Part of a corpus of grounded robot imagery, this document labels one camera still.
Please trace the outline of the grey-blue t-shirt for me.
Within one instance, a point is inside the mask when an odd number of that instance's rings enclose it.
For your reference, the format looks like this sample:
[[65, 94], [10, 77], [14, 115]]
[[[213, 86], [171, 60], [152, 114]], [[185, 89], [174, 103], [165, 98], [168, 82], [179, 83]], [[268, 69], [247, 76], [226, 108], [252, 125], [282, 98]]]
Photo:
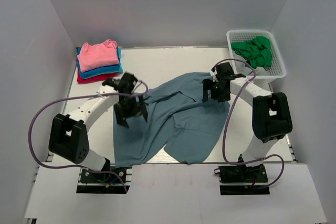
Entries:
[[148, 118], [131, 117], [128, 127], [113, 124], [116, 167], [148, 162], [165, 150], [180, 163], [205, 161], [219, 140], [230, 104], [203, 98], [203, 80], [208, 72], [178, 76], [144, 96]]

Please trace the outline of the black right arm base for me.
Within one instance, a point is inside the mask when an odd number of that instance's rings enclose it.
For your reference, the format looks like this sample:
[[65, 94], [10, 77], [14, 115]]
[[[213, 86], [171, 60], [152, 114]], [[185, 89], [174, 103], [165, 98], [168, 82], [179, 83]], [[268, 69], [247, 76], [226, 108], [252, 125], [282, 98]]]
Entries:
[[263, 164], [256, 167], [219, 166], [214, 169], [219, 177], [222, 196], [269, 195], [268, 177]]

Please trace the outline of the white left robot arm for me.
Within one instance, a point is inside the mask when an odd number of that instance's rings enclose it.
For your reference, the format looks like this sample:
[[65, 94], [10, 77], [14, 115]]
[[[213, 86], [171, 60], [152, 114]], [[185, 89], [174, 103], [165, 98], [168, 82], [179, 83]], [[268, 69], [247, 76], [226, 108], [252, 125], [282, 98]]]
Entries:
[[88, 100], [72, 112], [57, 114], [52, 121], [48, 148], [52, 153], [72, 162], [74, 165], [93, 171], [101, 182], [110, 178], [110, 161], [90, 149], [88, 132], [105, 111], [113, 107], [117, 123], [127, 127], [127, 118], [144, 116], [148, 118], [142, 94], [131, 89], [116, 90], [101, 86], [97, 94], [86, 96]]

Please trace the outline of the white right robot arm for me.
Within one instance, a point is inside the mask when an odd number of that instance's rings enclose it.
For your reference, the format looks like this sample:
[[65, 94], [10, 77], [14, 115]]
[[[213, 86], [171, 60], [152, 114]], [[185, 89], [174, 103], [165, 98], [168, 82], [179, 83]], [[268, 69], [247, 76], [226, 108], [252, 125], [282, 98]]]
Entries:
[[[267, 155], [278, 140], [292, 131], [293, 125], [287, 97], [282, 92], [272, 93], [262, 89], [246, 77], [226, 77], [221, 81], [203, 80], [203, 101], [209, 98], [218, 102], [229, 101], [230, 95], [236, 98], [230, 107], [222, 141], [222, 155], [227, 164], [238, 166], [238, 177], [247, 182], [256, 175], [256, 166], [273, 157]], [[226, 158], [225, 142], [229, 120], [237, 100], [242, 98], [252, 107], [253, 137], [241, 154], [241, 162], [231, 162]]]

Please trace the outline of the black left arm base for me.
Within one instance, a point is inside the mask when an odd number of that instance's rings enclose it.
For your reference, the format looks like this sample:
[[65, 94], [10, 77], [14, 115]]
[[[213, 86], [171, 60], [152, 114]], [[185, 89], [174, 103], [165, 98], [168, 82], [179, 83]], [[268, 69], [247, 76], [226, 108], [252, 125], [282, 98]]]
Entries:
[[[131, 185], [132, 167], [116, 168], [115, 166], [111, 166], [110, 169], [121, 178], [126, 189], [128, 190]], [[81, 169], [76, 193], [124, 195], [127, 192], [116, 175], [95, 174], [87, 171], [86, 169]]]

